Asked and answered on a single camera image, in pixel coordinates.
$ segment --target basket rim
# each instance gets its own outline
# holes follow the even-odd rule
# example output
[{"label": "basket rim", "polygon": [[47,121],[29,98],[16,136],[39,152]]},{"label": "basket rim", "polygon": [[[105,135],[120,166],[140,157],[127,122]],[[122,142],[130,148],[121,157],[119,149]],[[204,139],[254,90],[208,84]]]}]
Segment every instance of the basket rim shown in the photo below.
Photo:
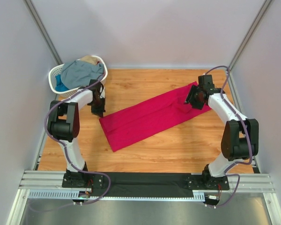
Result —
[{"label": "basket rim", "polygon": [[[105,62],[103,61],[103,59],[102,59],[101,57],[96,56],[96,55],[92,55],[92,56],[93,56],[93,57],[96,57],[97,59],[99,59],[99,61],[100,61],[100,62],[103,64],[103,66],[104,66],[104,73],[105,73],[105,74],[104,74],[104,77],[103,77],[102,80],[101,80],[101,81],[103,81],[103,80],[106,79],[106,77],[107,77],[107,75],[108,75],[108,71],[107,71],[106,64],[105,64]],[[51,73],[52,73],[52,71],[55,70],[56,68],[59,68],[59,67],[62,67],[62,66],[64,66],[64,64],[55,66],[54,68],[52,68],[52,69],[50,70],[50,72],[49,72],[49,74],[48,74],[48,80],[49,80],[49,85],[50,85],[51,90],[52,90],[54,93],[56,93],[56,94],[66,94],[66,93],[69,93],[69,92],[71,92],[71,91],[76,91],[76,90],[78,90],[79,87],[78,87],[78,88],[74,88],[74,89],[70,89],[70,90],[67,90],[67,91],[56,91],[56,90],[55,90],[55,88],[53,87],[52,82],[51,82]]]}]

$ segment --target wooden table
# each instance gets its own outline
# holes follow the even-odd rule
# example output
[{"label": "wooden table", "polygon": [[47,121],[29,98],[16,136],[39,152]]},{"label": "wooden table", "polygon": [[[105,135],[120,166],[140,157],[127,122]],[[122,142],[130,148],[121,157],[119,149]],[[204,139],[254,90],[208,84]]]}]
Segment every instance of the wooden table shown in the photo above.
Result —
[{"label": "wooden table", "polygon": [[[106,82],[106,114],[138,104],[198,80],[206,70],[111,69]],[[222,87],[225,72],[211,73]],[[228,85],[225,88],[232,101]],[[224,124],[214,111],[162,131],[129,147],[112,152],[90,107],[80,110],[79,146],[89,171],[200,173],[221,152]],[[60,146],[48,138],[38,170],[65,171]],[[238,165],[231,172],[253,173],[251,166]]]}]

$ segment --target gray floor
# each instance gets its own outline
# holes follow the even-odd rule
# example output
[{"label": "gray floor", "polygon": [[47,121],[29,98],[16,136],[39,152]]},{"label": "gray floor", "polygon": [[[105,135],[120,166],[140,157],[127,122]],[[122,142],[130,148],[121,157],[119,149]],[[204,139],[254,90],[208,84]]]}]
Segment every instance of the gray floor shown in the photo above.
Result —
[{"label": "gray floor", "polygon": [[[222,194],[224,201],[229,194]],[[36,210],[54,209],[71,200],[35,200]],[[200,202],[104,201],[47,213],[25,209],[22,225],[267,225],[271,224],[262,195],[237,194],[225,207],[210,209]]]}]

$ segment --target beige cloth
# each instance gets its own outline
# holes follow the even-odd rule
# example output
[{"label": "beige cloth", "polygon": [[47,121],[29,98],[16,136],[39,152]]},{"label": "beige cloth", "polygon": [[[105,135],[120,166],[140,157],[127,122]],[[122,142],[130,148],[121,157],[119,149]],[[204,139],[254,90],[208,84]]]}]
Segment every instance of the beige cloth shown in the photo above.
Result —
[{"label": "beige cloth", "polygon": [[80,59],[80,61],[84,61],[84,62],[88,62],[88,63],[91,63],[93,65],[97,65],[98,63],[98,58],[94,57],[94,56],[91,56],[91,55],[86,55],[84,57],[82,57]]}]

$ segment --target blue cloth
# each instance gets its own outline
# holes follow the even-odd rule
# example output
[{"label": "blue cloth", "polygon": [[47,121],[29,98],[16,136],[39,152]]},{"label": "blue cloth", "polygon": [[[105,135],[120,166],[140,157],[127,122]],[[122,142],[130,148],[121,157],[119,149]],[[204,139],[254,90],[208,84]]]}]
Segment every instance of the blue cloth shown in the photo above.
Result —
[{"label": "blue cloth", "polygon": [[62,82],[61,82],[61,78],[60,78],[60,74],[58,74],[56,77],[56,87],[55,90],[56,91],[67,91],[69,90],[69,88],[67,88]]},{"label": "blue cloth", "polygon": [[104,65],[99,62],[97,65],[75,60],[65,63],[60,78],[62,83],[69,89],[88,86],[91,79],[96,80],[104,74]]}]

